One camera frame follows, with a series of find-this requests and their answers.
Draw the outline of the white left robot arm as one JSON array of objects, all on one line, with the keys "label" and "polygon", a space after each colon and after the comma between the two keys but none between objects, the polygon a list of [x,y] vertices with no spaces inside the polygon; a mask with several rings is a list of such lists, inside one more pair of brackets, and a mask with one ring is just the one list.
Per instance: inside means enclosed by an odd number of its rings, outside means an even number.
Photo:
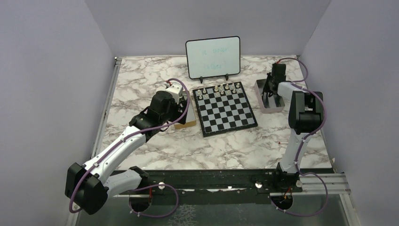
[{"label": "white left robot arm", "polygon": [[146,173],[138,167],[112,173],[133,151],[148,142],[165,127],[185,124],[191,107],[189,91],[169,87],[157,91],[150,105],[134,116],[121,135],[104,151],[84,164],[73,163],[67,170],[65,196],[69,212],[98,212],[108,198],[134,190],[143,193],[148,187]]}]

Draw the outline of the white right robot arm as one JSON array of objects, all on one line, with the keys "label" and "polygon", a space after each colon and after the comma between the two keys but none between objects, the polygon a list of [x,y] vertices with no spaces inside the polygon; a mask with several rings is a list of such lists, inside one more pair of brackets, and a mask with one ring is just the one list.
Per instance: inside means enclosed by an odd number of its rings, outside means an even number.
[{"label": "white right robot arm", "polygon": [[267,73],[263,93],[290,101],[288,124],[291,129],[286,151],[273,172],[272,187],[279,192],[295,186],[300,164],[313,134],[325,123],[323,93],[286,81],[286,75]]}]

